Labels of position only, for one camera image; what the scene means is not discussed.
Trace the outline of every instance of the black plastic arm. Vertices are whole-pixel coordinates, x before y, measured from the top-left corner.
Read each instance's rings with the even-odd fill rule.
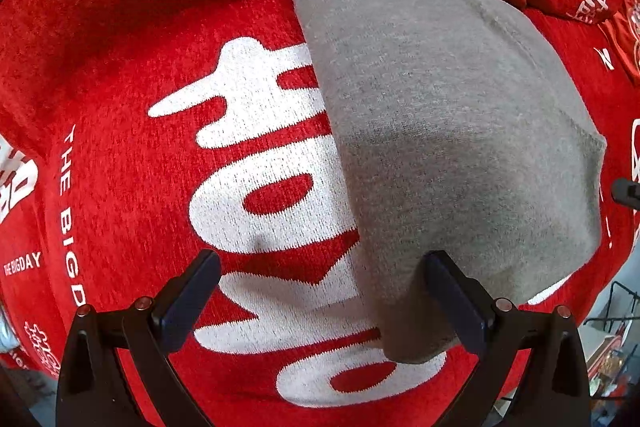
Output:
[[[78,308],[66,341],[56,404],[65,427],[148,427],[132,397],[115,353],[129,349],[140,378],[167,427],[211,427],[167,354],[182,347],[220,281],[220,260],[202,250],[155,299],[141,297],[128,309],[97,313]]]
[[[491,300],[477,280],[462,275],[446,252],[430,252],[424,261],[430,295],[465,349],[479,355],[472,374],[436,427],[481,427],[520,349],[531,349],[529,360],[499,425],[588,427],[587,368],[569,309],[558,306],[550,314],[521,311],[508,299]]]
[[[611,184],[611,198],[634,210],[640,210],[640,184],[618,178]]]

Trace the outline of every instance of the copper rivet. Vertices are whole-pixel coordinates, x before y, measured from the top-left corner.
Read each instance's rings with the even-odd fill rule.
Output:
[[[151,304],[154,303],[154,300],[151,297],[141,297],[133,303],[135,308],[140,311],[148,310],[151,308]]]
[[[85,317],[91,312],[91,304],[83,304],[76,310],[76,315],[78,317]]]
[[[564,319],[568,319],[571,317],[571,310],[565,306],[564,304],[558,306],[558,315],[560,315]]]

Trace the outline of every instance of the black clamp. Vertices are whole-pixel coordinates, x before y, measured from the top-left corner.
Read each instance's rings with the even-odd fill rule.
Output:
[[[618,178],[611,184],[611,197],[616,203],[640,210],[640,184]]]
[[[481,427],[520,349],[531,349],[501,427],[588,427],[590,395],[582,344],[571,311],[521,311],[493,299],[445,251],[425,256],[428,291],[465,349],[479,360],[434,427]]]
[[[115,349],[129,349],[160,418],[167,426],[212,427],[167,359],[178,351],[220,281],[220,259],[202,250],[155,298],[128,309],[78,308],[58,380],[56,425],[150,427],[127,384]]]

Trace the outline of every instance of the gray fabric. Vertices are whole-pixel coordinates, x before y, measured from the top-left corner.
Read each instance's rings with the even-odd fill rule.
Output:
[[[600,243],[606,142],[551,45],[501,0],[293,0],[364,253],[386,356],[454,335],[417,270],[446,250],[516,303]]]
[[[18,346],[20,342],[15,338],[14,331],[4,313],[4,307],[0,306],[0,353],[8,353]]]

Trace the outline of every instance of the clamp jaw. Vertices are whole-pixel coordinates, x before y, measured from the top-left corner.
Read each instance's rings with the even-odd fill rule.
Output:
[[[479,357],[473,372],[435,427],[481,427],[520,349],[529,361],[500,427],[588,427],[590,395],[582,344],[571,311],[521,311],[492,299],[465,277],[445,251],[424,259],[427,289],[465,349]]]
[[[220,259],[202,250],[155,298],[128,309],[97,313],[78,308],[62,359],[56,425],[151,427],[132,397],[115,353],[129,349],[165,425],[212,427],[167,359],[178,351],[220,281]]]

